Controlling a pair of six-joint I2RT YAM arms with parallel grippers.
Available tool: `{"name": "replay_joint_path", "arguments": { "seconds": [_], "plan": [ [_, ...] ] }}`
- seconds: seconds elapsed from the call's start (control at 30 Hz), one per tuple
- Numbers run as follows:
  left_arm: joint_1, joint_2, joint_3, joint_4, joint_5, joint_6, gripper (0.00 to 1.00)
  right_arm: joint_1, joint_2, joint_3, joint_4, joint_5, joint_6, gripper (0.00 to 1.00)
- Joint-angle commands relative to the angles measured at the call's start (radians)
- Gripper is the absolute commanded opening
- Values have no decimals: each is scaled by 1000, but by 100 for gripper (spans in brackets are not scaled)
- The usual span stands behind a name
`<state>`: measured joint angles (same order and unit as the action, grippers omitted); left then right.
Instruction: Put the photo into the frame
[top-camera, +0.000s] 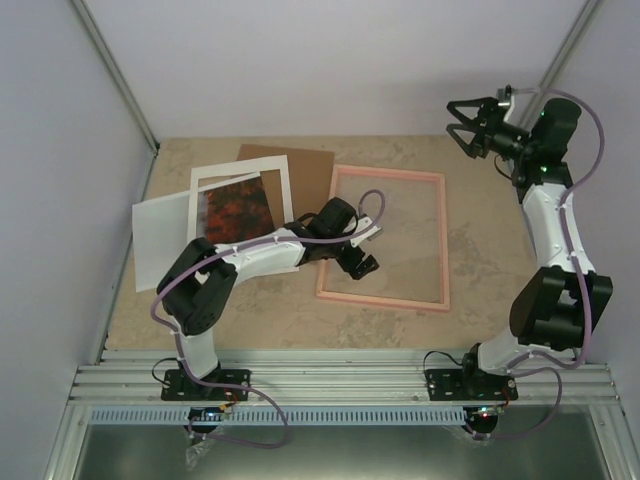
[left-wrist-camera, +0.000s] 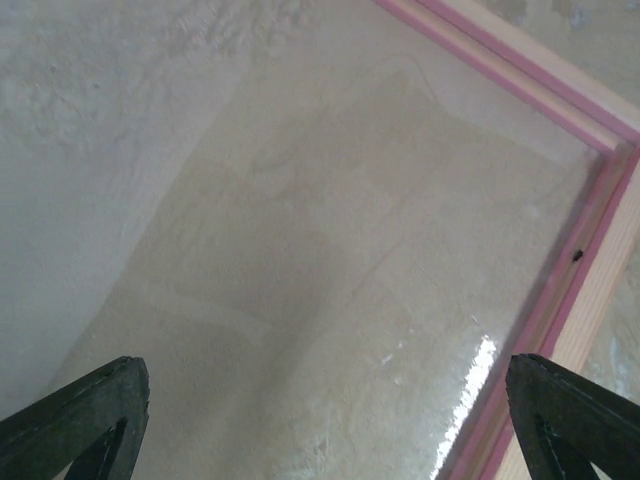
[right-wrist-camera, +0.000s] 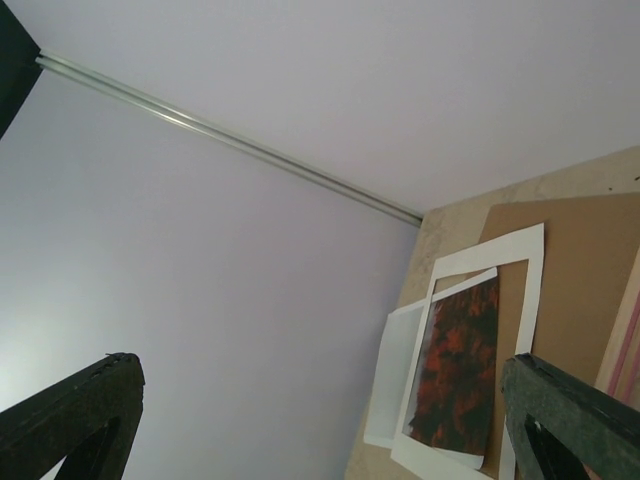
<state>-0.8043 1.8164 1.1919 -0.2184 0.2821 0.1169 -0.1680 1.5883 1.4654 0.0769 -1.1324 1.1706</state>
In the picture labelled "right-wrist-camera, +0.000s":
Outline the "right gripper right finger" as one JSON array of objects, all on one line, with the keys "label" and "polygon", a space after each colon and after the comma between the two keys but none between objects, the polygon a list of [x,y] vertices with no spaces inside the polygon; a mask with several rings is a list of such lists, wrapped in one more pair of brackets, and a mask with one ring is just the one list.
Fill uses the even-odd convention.
[{"label": "right gripper right finger", "polygon": [[531,354],[505,362],[506,427],[523,479],[637,479],[639,412]]}]

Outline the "white mat board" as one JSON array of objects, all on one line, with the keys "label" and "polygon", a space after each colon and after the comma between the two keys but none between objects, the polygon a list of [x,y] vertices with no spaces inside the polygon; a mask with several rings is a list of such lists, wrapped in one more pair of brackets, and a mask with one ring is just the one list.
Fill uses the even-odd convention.
[{"label": "white mat board", "polygon": [[425,307],[420,319],[412,353],[411,365],[394,432],[390,457],[393,461],[422,479],[486,479],[480,471],[482,462],[470,456],[447,453],[421,444],[402,432],[410,401],[412,382],[417,368],[423,334],[429,320],[430,305],[446,296],[435,293],[436,282],[441,278],[463,275],[488,269],[495,272],[500,265],[527,261],[528,270],[524,287],[523,305],[517,340],[516,354],[531,351],[540,300],[545,253],[545,230],[542,223],[502,235],[490,241],[468,247],[437,259],[424,298]]}]

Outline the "pink picture frame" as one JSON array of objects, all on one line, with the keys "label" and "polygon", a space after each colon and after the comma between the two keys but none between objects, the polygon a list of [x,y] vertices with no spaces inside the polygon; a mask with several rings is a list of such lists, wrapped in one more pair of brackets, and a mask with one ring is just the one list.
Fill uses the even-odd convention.
[{"label": "pink picture frame", "polygon": [[631,269],[594,386],[639,410],[639,255]]}]

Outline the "red black photo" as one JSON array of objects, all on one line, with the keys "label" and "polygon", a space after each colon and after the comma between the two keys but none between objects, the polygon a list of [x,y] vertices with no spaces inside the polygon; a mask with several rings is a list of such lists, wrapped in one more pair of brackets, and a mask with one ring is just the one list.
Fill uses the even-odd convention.
[{"label": "red black photo", "polygon": [[496,269],[432,300],[402,433],[482,464],[495,397],[499,307]]}]

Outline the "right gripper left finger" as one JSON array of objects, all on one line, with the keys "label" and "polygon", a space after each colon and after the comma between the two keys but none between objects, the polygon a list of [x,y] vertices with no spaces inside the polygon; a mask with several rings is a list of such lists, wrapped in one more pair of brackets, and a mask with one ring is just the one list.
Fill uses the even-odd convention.
[{"label": "right gripper left finger", "polygon": [[133,353],[114,353],[1,413],[1,477],[123,477],[143,412]]}]

